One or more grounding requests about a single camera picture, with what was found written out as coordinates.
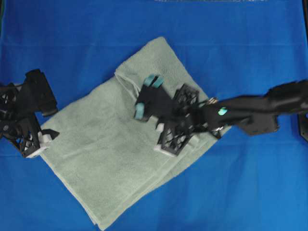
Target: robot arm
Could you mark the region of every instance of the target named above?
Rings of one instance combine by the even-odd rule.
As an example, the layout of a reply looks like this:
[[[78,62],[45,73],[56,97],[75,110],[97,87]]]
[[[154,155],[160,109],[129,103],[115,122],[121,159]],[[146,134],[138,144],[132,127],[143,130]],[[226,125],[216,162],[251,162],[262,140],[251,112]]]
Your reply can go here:
[[[299,114],[301,135],[308,141],[308,81],[274,87],[265,95],[245,95],[223,101],[199,102],[199,91],[184,84],[171,98],[159,76],[148,77],[136,102],[135,119],[158,118],[161,151],[177,156],[196,133],[209,132],[217,139],[225,126],[235,125],[248,135],[278,130],[277,116]]]
[[[23,157],[39,155],[59,133],[42,130],[35,112],[51,116],[58,111],[56,105],[46,77],[38,69],[28,72],[22,85],[0,86],[0,139],[10,141]]]

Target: blue tablecloth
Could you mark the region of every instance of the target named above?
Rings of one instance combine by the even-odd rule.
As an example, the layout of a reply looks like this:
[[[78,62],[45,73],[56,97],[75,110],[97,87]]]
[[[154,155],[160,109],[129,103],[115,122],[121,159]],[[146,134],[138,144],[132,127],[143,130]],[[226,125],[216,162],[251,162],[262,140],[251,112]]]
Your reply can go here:
[[[6,0],[0,82],[21,83],[40,68],[62,109],[158,36],[219,99],[307,77],[301,0]],[[296,116],[279,123],[257,137],[232,128],[108,230],[308,230],[308,143]],[[23,159],[0,141],[0,230],[97,229],[40,157]]]

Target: teal marker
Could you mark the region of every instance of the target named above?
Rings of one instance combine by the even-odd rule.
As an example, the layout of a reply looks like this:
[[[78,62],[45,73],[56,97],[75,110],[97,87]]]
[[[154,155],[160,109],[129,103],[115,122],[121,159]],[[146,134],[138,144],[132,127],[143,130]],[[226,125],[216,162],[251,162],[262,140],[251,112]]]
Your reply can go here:
[[[135,108],[136,108],[135,119],[142,120],[144,114],[144,103],[136,104]]]
[[[228,110],[227,110],[225,107],[222,107],[222,108],[218,111],[218,115],[223,116],[224,114],[227,113],[227,111],[228,111]]]

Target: green towel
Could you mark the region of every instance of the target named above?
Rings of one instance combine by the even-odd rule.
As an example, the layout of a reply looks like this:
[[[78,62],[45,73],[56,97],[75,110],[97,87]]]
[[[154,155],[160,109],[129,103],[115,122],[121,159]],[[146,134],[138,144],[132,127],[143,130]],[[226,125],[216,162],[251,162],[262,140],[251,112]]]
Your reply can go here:
[[[164,77],[170,95],[187,83],[200,90],[200,100],[206,99],[166,40],[157,38],[125,61],[113,78],[43,126],[60,136],[42,158],[102,230],[216,142],[209,134],[195,135],[178,157],[153,150],[159,138],[156,119],[133,119],[138,90],[150,74]]]

